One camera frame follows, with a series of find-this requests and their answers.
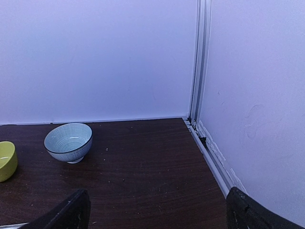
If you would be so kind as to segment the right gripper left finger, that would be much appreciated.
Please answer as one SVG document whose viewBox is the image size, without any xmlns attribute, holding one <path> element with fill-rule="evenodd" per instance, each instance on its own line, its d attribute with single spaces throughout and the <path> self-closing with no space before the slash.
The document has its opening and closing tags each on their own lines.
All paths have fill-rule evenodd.
<svg viewBox="0 0 305 229">
<path fill-rule="evenodd" d="M 87 229 L 91 213 L 88 191 L 79 189 L 25 229 Z"/>
</svg>

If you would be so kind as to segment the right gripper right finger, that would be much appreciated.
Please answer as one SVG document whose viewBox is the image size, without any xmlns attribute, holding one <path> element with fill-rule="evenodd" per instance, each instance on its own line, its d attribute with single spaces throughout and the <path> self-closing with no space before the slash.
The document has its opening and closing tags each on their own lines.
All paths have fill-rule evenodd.
<svg viewBox="0 0 305 229">
<path fill-rule="evenodd" d="M 302 227 L 269 211 L 237 187 L 226 197 L 229 229 L 301 229 Z"/>
</svg>

